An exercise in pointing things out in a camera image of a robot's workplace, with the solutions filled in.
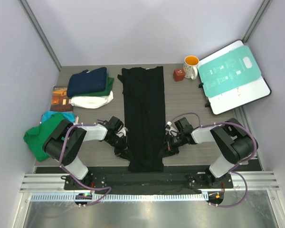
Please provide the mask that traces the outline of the black t shirt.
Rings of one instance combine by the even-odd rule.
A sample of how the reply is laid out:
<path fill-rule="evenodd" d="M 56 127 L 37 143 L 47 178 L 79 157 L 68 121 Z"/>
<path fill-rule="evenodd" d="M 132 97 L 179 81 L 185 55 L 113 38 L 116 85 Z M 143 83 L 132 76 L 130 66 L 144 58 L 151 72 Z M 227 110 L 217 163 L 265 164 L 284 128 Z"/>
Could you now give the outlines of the black t shirt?
<path fill-rule="evenodd" d="M 163 171 L 162 157 L 166 135 L 166 109 L 163 67 L 123 68 L 117 76 L 123 84 L 124 124 L 132 172 Z"/>

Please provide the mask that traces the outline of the teal folding template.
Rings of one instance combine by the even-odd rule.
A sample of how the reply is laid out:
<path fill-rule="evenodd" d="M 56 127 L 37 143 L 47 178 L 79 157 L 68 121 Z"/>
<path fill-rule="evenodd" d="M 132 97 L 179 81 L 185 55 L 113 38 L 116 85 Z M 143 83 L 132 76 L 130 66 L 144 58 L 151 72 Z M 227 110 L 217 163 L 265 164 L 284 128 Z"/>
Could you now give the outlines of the teal folding template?
<path fill-rule="evenodd" d="M 261 77 L 248 46 L 240 46 L 199 67 L 206 97 L 212 98 Z"/>

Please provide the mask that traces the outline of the white board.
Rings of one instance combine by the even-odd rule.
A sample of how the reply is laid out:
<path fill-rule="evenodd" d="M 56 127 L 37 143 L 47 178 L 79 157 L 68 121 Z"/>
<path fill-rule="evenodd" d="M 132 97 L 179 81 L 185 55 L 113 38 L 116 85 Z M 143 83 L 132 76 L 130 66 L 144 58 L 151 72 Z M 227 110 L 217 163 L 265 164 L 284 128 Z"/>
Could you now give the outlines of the white board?
<path fill-rule="evenodd" d="M 245 46 L 241 40 L 237 40 L 226 47 L 214 52 L 208 57 L 203 58 L 198 65 L 199 67 L 207 62 L 210 62 L 219 56 L 222 56 L 240 46 Z M 203 89 L 202 82 L 200 82 L 199 88 Z M 271 94 L 271 89 L 265 79 L 261 77 L 251 83 L 245 84 L 243 86 L 237 87 L 220 95 L 212 98 L 205 97 L 207 102 L 205 103 L 206 108 L 210 108 L 214 115 L 219 115 L 240 107 L 242 105 L 249 104 L 253 101 L 262 99 Z"/>

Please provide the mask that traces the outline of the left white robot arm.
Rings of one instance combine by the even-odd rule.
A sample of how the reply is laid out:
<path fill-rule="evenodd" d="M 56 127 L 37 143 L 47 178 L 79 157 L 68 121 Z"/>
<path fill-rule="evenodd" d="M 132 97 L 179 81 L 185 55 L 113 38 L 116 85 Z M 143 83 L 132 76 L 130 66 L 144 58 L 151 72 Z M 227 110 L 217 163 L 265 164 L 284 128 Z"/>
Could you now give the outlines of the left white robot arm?
<path fill-rule="evenodd" d="M 104 141 L 114 148 L 116 156 L 129 160 L 128 132 L 123 122 L 114 116 L 109 121 L 94 124 L 74 124 L 62 120 L 45 140 L 42 149 L 75 178 L 75 184 L 80 189 L 85 190 L 91 186 L 92 178 L 78 157 L 82 143 Z"/>

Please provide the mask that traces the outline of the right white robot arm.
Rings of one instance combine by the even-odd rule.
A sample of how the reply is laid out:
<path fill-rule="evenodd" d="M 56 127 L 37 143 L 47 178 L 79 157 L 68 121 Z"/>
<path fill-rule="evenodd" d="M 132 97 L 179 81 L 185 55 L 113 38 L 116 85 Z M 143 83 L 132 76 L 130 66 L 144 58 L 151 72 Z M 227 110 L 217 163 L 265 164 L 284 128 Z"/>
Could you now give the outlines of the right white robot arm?
<path fill-rule="evenodd" d="M 164 145 L 159 157 L 176 155 L 179 148 L 186 144 L 215 142 L 221 155 L 205 170 L 205 182 L 212 188 L 222 185 L 226 174 L 253 157 L 258 149 L 254 136 L 235 118 L 194 128 L 183 117 L 175 121 L 174 125 L 175 127 L 172 127 L 172 123 L 167 122 Z"/>

